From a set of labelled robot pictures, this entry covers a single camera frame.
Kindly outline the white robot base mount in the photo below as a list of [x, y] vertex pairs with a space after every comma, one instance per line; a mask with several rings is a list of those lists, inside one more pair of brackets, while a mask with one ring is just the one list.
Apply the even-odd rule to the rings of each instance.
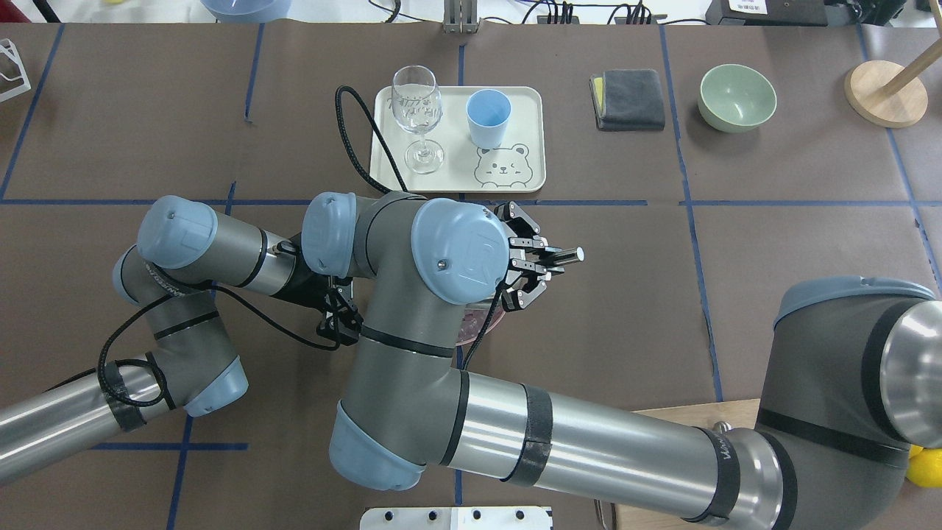
[[550, 507], [448, 506], [377, 507], [360, 519], [360, 529], [553, 529]]

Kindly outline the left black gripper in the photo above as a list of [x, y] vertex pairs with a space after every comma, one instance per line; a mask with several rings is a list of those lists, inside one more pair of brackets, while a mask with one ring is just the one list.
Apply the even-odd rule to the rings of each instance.
[[322, 314], [317, 335], [333, 340], [338, 346], [356, 345], [364, 319], [354, 302], [352, 278], [330, 278], [327, 281]]

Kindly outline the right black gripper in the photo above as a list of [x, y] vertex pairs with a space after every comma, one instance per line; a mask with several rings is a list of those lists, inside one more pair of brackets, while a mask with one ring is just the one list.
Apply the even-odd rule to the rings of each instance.
[[537, 222], [516, 202], [502, 202], [494, 212], [509, 236], [507, 272], [497, 292], [505, 311], [523, 310], [546, 291], [555, 276], [539, 260], [563, 249], [551, 246]]

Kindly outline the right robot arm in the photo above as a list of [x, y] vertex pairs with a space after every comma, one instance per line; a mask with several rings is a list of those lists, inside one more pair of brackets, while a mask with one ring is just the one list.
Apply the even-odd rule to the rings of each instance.
[[302, 224], [317, 274], [372, 278], [334, 470], [407, 490], [427, 466], [630, 504], [720, 529], [858, 529], [893, 503], [912, 445], [940, 447], [940, 302], [892, 278], [788, 289], [756, 425], [720, 434], [452, 365], [465, 306], [524, 308], [582, 252], [510, 202], [326, 192]]

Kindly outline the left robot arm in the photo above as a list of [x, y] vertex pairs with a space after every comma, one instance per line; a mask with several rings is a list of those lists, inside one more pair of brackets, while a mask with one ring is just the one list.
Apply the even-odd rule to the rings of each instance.
[[3, 409], [3, 485], [168, 411], [198, 417], [245, 395], [248, 379], [216, 293], [246, 289], [315, 309], [324, 342], [302, 344], [322, 351], [353, 345], [362, 325], [347, 279], [311, 271], [300, 236], [280, 237], [174, 195], [147, 212], [137, 242], [114, 267], [113, 285], [137, 306], [129, 322], [148, 322], [154, 348], [109, 360], [112, 334], [93, 368]]

